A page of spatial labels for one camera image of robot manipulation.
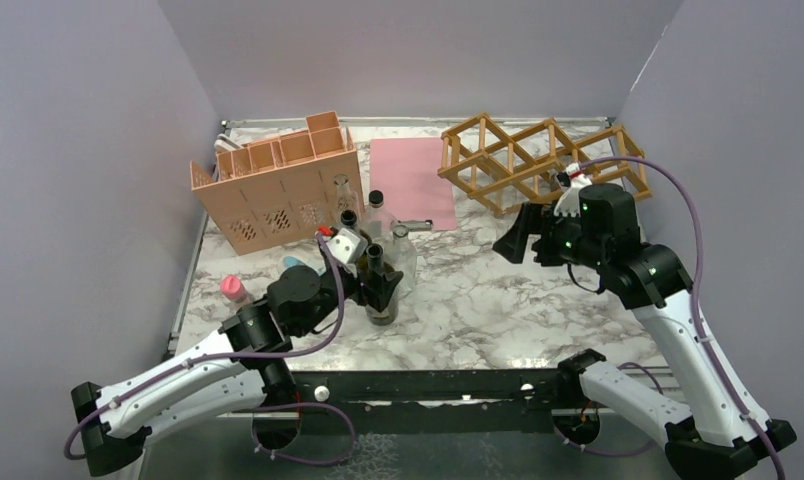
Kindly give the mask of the dark bottle black cap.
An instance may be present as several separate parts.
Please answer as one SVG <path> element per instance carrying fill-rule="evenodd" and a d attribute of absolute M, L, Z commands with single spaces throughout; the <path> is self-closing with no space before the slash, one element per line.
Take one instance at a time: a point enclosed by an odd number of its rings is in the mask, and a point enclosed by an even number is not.
<path fill-rule="evenodd" d="M 369 321 L 376 326 L 388 326 L 398 316 L 396 287 L 402 274 L 386 259 L 384 248 L 370 243 L 359 260 L 359 277 L 364 287 L 365 310 Z"/>

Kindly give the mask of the large clear glass jar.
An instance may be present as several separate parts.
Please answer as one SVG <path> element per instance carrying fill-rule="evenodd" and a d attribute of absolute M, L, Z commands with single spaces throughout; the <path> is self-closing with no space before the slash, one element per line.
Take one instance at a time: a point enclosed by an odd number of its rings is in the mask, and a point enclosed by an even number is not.
<path fill-rule="evenodd" d="M 369 236 L 371 242 L 378 244 L 390 242 L 393 237 L 393 228 L 397 223 L 398 220 L 385 205 L 383 192 L 370 191 L 361 228 Z"/>

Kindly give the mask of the dark bottle silver neck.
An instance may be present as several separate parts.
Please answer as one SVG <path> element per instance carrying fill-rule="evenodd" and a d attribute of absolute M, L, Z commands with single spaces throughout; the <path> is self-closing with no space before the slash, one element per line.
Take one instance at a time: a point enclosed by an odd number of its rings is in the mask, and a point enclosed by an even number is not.
<path fill-rule="evenodd" d="M 359 223 L 359 218 L 355 210 L 346 209 L 340 213 L 341 229 L 350 230 L 353 234 L 359 237 L 359 243 L 356 245 L 355 253 L 350 254 L 347 264 L 351 265 L 356 272 L 361 274 L 365 272 L 368 267 L 367 253 L 369 247 L 373 244 L 372 238 L 363 230 Z"/>

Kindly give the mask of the clear glass bottle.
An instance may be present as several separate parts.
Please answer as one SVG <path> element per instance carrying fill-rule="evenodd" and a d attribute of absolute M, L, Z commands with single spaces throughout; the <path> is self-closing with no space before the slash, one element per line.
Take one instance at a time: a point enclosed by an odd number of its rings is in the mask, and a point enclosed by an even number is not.
<path fill-rule="evenodd" d="M 363 213 L 360 188 L 357 185 L 353 185 L 349 177 L 344 173 L 334 176 L 333 185 L 335 187 L 334 207 L 336 217 L 339 218 L 346 210 L 352 210 L 360 216 Z"/>

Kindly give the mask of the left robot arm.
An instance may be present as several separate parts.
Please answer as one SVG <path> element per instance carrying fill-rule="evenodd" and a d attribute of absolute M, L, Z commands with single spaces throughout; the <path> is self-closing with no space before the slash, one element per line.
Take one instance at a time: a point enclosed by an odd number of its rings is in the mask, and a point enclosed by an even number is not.
<path fill-rule="evenodd" d="M 265 295 L 237 312 L 181 355 L 113 385 L 84 382 L 72 392 L 78 423 L 64 454 L 100 477 L 136 461 L 145 448 L 191 424 L 239 410 L 301 412 L 307 402 L 286 363 L 292 340 L 317 333 L 345 303 L 386 310 L 405 275 L 370 246 L 352 273 L 329 253 L 326 269 L 285 270 Z"/>

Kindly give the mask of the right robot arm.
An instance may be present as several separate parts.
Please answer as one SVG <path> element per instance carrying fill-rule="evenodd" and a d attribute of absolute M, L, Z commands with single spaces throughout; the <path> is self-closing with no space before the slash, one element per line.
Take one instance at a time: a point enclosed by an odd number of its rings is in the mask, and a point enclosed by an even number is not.
<path fill-rule="evenodd" d="M 789 422 L 770 417 L 746 391 L 700 314 L 677 254 L 640 235 L 633 196 L 616 184 L 593 184 L 577 196 L 578 212 L 524 204 L 494 250 L 513 264 L 532 251 L 544 267 L 593 269 L 650 333 L 684 395 L 674 401 L 587 350 L 562 362 L 557 398 L 578 407 L 604 405 L 653 439 L 682 479 L 734 479 L 792 445 Z"/>

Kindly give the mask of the wooden wine rack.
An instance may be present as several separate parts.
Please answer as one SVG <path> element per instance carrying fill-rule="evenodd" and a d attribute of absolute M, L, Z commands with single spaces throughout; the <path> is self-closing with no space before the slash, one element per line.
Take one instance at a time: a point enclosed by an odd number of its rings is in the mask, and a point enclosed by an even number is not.
<path fill-rule="evenodd" d="M 438 176 L 496 217 L 518 212 L 525 202 L 555 203 L 558 199 L 543 202 L 538 176 L 589 161 L 592 147 L 610 143 L 616 154 L 645 155 L 620 124 L 573 138 L 555 119 L 548 118 L 510 133 L 486 112 L 444 130 L 441 140 Z"/>

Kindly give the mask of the pink capped small bottle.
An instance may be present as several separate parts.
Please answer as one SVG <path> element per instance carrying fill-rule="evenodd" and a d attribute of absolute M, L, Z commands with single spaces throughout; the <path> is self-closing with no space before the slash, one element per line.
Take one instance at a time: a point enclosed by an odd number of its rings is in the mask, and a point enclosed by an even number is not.
<path fill-rule="evenodd" d="M 242 280 L 234 275 L 228 275 L 222 279 L 220 292 L 234 311 L 251 305 L 255 301 L 253 295 L 246 290 Z"/>

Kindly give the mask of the light blue toy package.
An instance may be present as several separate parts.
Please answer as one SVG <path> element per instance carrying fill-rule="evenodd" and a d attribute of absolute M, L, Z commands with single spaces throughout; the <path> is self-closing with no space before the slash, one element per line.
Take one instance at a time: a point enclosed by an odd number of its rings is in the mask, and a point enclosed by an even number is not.
<path fill-rule="evenodd" d="M 286 270 L 298 266 L 309 267 L 318 275 L 322 275 L 325 271 L 325 267 L 321 264 L 317 264 L 316 262 L 307 262 L 292 255 L 286 255 L 281 259 L 278 271 L 280 274 L 283 274 Z"/>

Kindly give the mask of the pink clipboard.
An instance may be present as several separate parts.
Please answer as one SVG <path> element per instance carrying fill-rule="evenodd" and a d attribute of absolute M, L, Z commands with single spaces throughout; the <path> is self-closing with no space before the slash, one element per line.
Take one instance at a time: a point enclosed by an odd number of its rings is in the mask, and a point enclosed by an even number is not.
<path fill-rule="evenodd" d="M 438 137 L 379 138 L 369 143 L 369 188 L 402 221 L 430 220 L 438 231 L 457 228 L 450 182 L 438 176 L 443 141 Z"/>

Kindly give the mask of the peach plastic organizer basket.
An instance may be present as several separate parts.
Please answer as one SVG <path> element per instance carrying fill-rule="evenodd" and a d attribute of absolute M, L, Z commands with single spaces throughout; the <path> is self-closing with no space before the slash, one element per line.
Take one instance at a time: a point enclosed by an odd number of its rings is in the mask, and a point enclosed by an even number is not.
<path fill-rule="evenodd" d="M 333 226 L 335 175 L 360 188 L 358 150 L 336 112 L 309 115 L 306 126 L 219 153 L 212 177 L 190 165 L 191 190 L 236 254 L 246 255 L 311 237 Z"/>

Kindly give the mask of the white item behind basket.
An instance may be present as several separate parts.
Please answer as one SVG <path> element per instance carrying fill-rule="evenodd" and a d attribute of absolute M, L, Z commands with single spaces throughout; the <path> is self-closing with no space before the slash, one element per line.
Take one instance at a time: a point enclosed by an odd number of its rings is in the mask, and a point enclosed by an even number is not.
<path fill-rule="evenodd" d="M 214 149 L 217 154 L 224 152 L 232 152 L 242 149 L 243 146 L 232 140 L 228 135 L 219 134 L 214 141 Z"/>

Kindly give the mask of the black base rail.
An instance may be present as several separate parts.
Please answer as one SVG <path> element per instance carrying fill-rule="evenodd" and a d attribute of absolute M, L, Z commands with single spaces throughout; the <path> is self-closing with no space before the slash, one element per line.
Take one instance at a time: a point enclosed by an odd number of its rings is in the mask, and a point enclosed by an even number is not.
<path fill-rule="evenodd" d="M 297 434 L 550 433 L 553 415 L 587 405 L 578 381 L 555 368 L 297 371 L 302 406 L 256 413 L 253 428 L 274 439 Z"/>

